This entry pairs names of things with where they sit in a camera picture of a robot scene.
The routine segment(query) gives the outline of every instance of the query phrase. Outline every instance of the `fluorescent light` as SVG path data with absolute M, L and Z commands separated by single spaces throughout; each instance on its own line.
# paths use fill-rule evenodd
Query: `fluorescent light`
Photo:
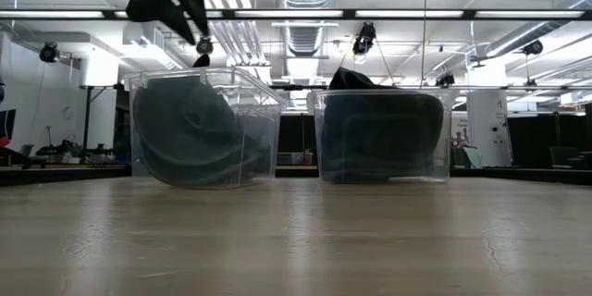
M 343 15 L 342 10 L 238 10 L 235 12 L 237 18 L 340 18 Z
M 222 12 L 219 10 L 208 10 L 205 12 L 205 15 L 209 19 L 221 19 L 222 18 Z
M 98 10 L 0 10 L 0 19 L 102 19 Z
M 271 26 L 274 28 L 335 28 L 339 24 L 336 22 L 272 22 Z
M 427 18 L 459 18 L 461 10 L 427 10 Z M 356 18 L 422 18 L 424 10 L 356 10 Z
M 127 19 L 128 18 L 128 14 L 125 11 L 123 11 L 123 10 L 116 11 L 115 12 L 115 16 L 118 17 L 118 18 L 120 18 L 120 19 Z
M 557 18 L 557 19 L 577 19 L 584 15 L 584 11 L 528 11 L 528 10 L 521 10 L 521 11 L 514 11 L 514 10 L 505 10 L 505 11 L 487 11 L 487 10 L 479 10 L 475 17 L 480 19 L 509 19 L 509 18 L 517 18 L 517 19 L 537 19 L 537 18 Z

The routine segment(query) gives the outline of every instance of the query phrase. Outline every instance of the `white pillar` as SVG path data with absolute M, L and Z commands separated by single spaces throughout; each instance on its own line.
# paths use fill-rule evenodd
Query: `white pillar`
M 489 61 L 482 68 L 470 68 L 467 82 L 474 86 L 507 85 L 505 65 Z M 508 132 L 508 101 L 505 91 L 472 91 L 467 95 L 469 144 L 483 155 L 483 167 L 510 167 L 512 145 Z
M 80 84 L 96 86 L 92 90 L 92 97 L 98 95 L 91 103 L 87 147 L 94 149 L 102 143 L 105 148 L 113 148 L 117 91 L 112 88 L 107 88 L 103 92 L 101 90 L 105 86 L 117 83 L 118 59 L 107 52 L 97 50 L 91 53 L 88 59 L 83 59 L 80 65 L 82 69 Z

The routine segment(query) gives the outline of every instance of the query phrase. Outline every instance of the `black cloth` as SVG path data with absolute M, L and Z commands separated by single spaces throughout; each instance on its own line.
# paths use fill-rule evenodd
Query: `black cloth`
M 133 99 L 136 148 L 148 171 L 187 188 L 244 185 L 269 147 L 199 76 L 149 80 Z
M 381 182 L 429 175 L 443 122 L 433 95 L 379 86 L 364 74 L 340 68 L 325 98 L 321 175 L 334 182 Z

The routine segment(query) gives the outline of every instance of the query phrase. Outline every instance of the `transparent storage container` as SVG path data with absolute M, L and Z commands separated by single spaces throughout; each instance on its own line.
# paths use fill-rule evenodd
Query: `transparent storage container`
M 315 92 L 321 180 L 446 180 L 450 174 L 450 122 L 448 91 Z
M 125 77 L 132 175 L 230 189 L 275 175 L 283 100 L 247 71 L 192 68 Z

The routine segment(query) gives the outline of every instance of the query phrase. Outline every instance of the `desk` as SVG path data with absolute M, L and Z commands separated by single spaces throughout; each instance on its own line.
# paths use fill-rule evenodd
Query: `desk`
M 6 295 L 585 295 L 592 188 L 499 179 L 0 188 Z

